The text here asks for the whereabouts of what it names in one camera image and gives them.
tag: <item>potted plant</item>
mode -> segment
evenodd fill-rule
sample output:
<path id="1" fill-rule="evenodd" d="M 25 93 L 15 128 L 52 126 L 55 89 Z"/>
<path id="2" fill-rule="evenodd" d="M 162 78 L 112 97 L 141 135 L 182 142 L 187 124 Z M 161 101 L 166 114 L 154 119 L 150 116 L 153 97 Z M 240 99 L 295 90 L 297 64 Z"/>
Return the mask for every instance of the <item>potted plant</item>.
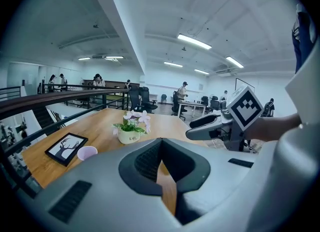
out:
<path id="1" fill-rule="evenodd" d="M 142 124 L 145 124 L 145 130 L 139 127 Z M 113 127 L 113 134 L 122 144 L 131 144 L 140 140 L 141 134 L 150 132 L 150 116 L 145 110 L 142 113 L 128 111 L 123 116 L 123 123 L 114 123 Z"/>

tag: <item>white flower pot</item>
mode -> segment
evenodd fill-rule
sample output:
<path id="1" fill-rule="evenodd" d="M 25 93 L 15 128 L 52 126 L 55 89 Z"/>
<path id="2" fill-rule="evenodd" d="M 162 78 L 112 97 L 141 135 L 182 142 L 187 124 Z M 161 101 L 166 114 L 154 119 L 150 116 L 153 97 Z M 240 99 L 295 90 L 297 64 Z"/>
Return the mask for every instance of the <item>white flower pot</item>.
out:
<path id="1" fill-rule="evenodd" d="M 140 133 L 136 131 L 124 131 L 118 128 L 118 139 L 122 144 L 131 144 L 140 140 Z"/>

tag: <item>picture frame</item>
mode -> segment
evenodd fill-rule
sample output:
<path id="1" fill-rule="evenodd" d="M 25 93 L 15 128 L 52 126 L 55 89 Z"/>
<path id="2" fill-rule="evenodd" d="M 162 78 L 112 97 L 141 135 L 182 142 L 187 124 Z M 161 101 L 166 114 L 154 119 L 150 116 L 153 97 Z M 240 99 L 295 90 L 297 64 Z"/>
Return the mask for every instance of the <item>picture frame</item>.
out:
<path id="1" fill-rule="evenodd" d="M 88 138 L 69 132 L 49 147 L 45 151 L 45 154 L 61 165 L 68 166 L 78 150 L 83 147 L 87 141 Z"/>

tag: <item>staircase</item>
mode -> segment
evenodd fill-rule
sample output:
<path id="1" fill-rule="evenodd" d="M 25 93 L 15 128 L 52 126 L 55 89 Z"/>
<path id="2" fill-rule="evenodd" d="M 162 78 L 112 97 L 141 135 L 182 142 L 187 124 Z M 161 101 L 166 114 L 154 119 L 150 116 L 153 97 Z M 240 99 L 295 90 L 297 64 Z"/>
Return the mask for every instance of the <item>staircase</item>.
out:
<path id="1" fill-rule="evenodd" d="M 52 120 L 52 118 L 51 118 L 51 116 L 45 106 L 34 108 L 34 109 L 32 109 L 32 111 L 33 111 L 35 118 L 37 119 L 37 121 L 42 129 L 55 123 Z M 59 129 L 60 129 L 59 126 L 57 126 L 56 128 L 52 128 L 52 131 L 47 132 L 46 135 L 49 136 L 50 134 L 53 134 L 54 132 L 58 131 Z"/>

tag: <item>plastic cup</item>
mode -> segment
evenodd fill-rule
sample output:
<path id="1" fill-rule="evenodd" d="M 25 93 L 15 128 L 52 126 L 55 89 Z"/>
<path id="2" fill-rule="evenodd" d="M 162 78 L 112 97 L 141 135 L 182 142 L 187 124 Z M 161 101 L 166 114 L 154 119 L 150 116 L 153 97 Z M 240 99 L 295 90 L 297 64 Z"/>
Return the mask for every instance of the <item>plastic cup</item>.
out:
<path id="1" fill-rule="evenodd" d="M 98 154 L 98 150 L 94 146 L 83 146 L 76 154 L 81 161 Z"/>

